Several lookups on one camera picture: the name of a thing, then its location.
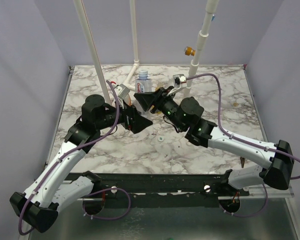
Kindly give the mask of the small blue-label water bottle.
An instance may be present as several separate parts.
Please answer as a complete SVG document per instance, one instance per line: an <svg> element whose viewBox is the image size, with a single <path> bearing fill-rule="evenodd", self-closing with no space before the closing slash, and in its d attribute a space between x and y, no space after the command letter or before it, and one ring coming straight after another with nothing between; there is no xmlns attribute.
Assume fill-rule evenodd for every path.
<svg viewBox="0 0 300 240"><path fill-rule="evenodd" d="M135 93L146 93L152 89L152 80L149 78L148 71L141 69L138 72L138 77L135 80Z"/></svg>

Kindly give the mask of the orange label squat bottle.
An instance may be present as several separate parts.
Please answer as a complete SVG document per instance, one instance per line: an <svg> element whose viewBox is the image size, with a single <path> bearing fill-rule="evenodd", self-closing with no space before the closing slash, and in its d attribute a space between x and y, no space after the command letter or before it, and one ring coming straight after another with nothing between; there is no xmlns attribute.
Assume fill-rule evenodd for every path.
<svg viewBox="0 0 300 240"><path fill-rule="evenodd" d="M127 96L124 98L124 102L125 102L128 106L131 106L131 105L132 105L132 100L131 100L130 95L127 95Z"/></svg>

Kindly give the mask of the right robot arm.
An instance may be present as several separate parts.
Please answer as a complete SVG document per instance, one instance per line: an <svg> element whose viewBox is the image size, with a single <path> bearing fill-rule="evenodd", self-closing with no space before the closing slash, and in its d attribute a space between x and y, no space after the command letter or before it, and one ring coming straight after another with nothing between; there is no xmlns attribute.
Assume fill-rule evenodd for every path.
<svg viewBox="0 0 300 240"><path fill-rule="evenodd" d="M194 97L174 101L169 89L161 87L155 92L135 93L135 99L144 111L163 115L195 146L226 151L255 163L239 170L228 170L220 183L220 191L231 196L244 187L266 184L277 190L290 185L294 160L286 141L258 141L223 129L219 124L202 118L204 108Z"/></svg>

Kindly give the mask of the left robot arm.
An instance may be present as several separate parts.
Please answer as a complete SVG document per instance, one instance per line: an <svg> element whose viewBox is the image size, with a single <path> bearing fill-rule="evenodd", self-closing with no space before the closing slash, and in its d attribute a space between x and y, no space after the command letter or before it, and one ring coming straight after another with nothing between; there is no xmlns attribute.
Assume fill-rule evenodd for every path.
<svg viewBox="0 0 300 240"><path fill-rule="evenodd" d="M68 186L62 187L74 166L91 148L110 135L101 130L114 130L122 125L134 134L140 133L153 123L142 116L134 105L107 104L98 94L89 95L81 107L81 116L68 130L52 162L41 175L23 192L14 192L10 204L19 217L40 233L46 232L56 221L59 213L81 197L97 197L101 180L89 171L83 173Z"/></svg>

